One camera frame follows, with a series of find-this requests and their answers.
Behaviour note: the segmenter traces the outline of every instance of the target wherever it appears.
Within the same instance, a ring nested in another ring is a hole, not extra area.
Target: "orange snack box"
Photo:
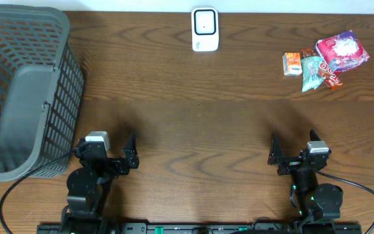
[[[285,53],[282,56],[282,63],[285,75],[301,75],[303,72],[299,53]]]

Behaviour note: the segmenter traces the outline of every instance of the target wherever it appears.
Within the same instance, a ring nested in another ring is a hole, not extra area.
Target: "gray plastic basket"
[[[71,149],[84,80],[53,8],[0,5],[0,181]],[[63,172],[68,159],[34,176]]]

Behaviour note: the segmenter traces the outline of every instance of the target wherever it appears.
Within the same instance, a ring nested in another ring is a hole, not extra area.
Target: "candy wrapper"
[[[311,48],[308,49],[302,49],[301,52],[303,53],[303,58],[318,56],[318,54]],[[343,83],[339,80],[336,74],[334,74],[331,69],[329,68],[329,65],[322,59],[319,68],[318,68],[318,75],[320,77],[323,77],[323,82],[329,87],[329,88],[338,88]]]
[[[370,58],[352,31],[319,40],[316,51],[334,73],[356,68]]]
[[[324,80],[318,75],[319,65],[323,59],[319,56],[304,58],[303,64],[303,92],[316,89]]]

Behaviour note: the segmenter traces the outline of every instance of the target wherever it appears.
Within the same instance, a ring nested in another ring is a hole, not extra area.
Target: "green led light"
[[[163,227],[156,227],[155,228],[155,234],[164,234],[164,228]]]

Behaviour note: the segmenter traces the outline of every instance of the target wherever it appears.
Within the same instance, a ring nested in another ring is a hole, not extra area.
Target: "white wall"
[[[374,14],[374,0],[0,0],[0,4],[134,12],[191,12],[212,6],[220,12]]]

